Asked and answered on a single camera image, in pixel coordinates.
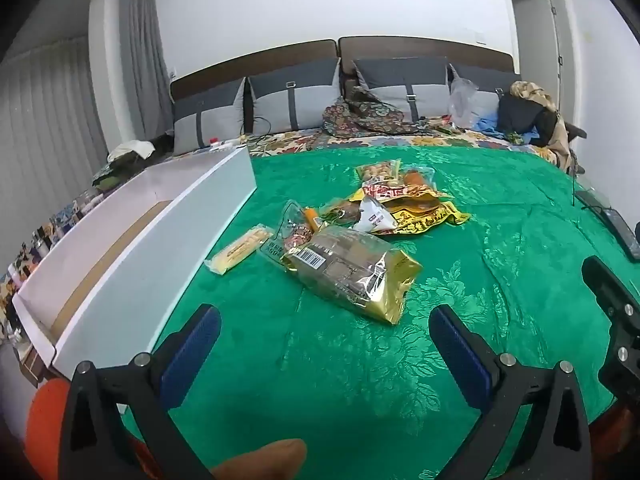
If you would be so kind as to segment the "operator hand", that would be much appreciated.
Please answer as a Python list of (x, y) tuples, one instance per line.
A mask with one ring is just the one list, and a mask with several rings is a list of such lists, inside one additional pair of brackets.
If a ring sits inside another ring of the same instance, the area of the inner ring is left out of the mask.
[(280, 440), (226, 460), (212, 469), (212, 475), (217, 480), (294, 479), (306, 457), (303, 440)]

